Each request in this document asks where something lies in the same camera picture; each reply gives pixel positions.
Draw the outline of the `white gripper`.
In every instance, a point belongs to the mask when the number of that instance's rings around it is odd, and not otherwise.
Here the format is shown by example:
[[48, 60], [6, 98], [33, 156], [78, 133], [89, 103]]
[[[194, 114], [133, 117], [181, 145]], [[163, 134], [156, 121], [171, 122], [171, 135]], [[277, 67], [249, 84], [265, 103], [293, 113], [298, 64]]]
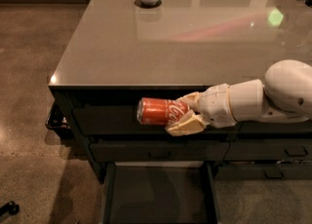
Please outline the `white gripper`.
[[227, 84], [209, 87], [203, 93], [186, 94], [177, 99], [189, 106], [190, 109], [177, 122], [165, 127], [172, 136], [183, 136], [202, 132], [207, 126], [221, 129], [233, 127], [237, 124], [234, 119], [229, 101]]

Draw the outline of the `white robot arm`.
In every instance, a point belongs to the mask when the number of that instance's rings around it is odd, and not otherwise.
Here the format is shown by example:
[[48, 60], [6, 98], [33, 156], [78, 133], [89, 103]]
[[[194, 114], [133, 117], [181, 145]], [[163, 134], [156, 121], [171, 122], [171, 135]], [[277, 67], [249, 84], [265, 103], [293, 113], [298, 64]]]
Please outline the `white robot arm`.
[[304, 122], [312, 119], [312, 66], [282, 60], [267, 69], [263, 80], [217, 85], [179, 100], [190, 110], [166, 126], [172, 136], [198, 133], [208, 126], [233, 127], [245, 121]]

